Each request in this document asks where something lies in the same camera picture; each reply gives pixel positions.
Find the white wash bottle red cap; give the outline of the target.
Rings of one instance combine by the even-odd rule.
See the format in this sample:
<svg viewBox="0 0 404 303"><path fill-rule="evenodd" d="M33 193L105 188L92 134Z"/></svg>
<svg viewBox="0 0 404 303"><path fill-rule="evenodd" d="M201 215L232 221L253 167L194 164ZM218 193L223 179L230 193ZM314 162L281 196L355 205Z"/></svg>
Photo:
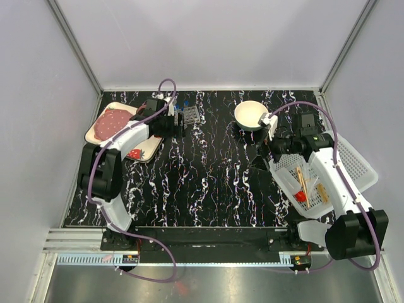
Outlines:
<svg viewBox="0 0 404 303"><path fill-rule="evenodd" d="M285 168L278 171L278 176L285 185L286 190L294 196L298 202L306 202L301 183Z"/></svg>

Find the wooden test tube clamp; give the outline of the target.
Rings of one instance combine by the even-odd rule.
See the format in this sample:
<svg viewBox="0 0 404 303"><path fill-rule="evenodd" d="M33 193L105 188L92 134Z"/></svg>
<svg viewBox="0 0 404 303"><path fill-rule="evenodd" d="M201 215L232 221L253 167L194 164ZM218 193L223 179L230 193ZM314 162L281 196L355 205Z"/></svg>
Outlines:
<svg viewBox="0 0 404 303"><path fill-rule="evenodd" d="M305 202L306 203L306 207L310 208L310 201L309 201L309 195L308 195L308 191L307 191L307 187L306 187L306 182L304 180L304 176L302 173L302 170L300 167L296 167L296 174L297 174L297 178L298 178L298 182L301 186L301 190L295 195L295 198L298 202Z"/></svg>

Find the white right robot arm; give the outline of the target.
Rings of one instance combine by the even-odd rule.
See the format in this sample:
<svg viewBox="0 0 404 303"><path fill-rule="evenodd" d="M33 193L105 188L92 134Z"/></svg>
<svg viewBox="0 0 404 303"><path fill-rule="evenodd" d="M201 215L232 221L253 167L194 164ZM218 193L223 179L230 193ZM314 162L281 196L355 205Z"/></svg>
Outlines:
<svg viewBox="0 0 404 303"><path fill-rule="evenodd" d="M317 244L335 260L379 257L388 216L372 207L349 176L337 132L320 133L311 114L299 114L286 138L275 134L276 115L259 112L258 124L267 134L252 164L271 172L304 217L287 234L288 246L298 251Z"/></svg>

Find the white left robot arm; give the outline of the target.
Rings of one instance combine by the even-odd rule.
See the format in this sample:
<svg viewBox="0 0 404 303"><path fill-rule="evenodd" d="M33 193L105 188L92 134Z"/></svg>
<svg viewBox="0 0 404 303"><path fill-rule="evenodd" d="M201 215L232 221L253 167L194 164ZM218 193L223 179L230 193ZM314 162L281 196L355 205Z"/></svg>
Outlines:
<svg viewBox="0 0 404 303"><path fill-rule="evenodd" d="M149 98L145 108L135 114L127 110L106 112L95 123L95 134L102 141L83 147L77 185L102 212L107 227L116 232L114 242L123 250L136 244L136 234L129 230L132 219L121 198L122 161L152 136L182 134L183 125L175 123L174 99Z"/></svg>

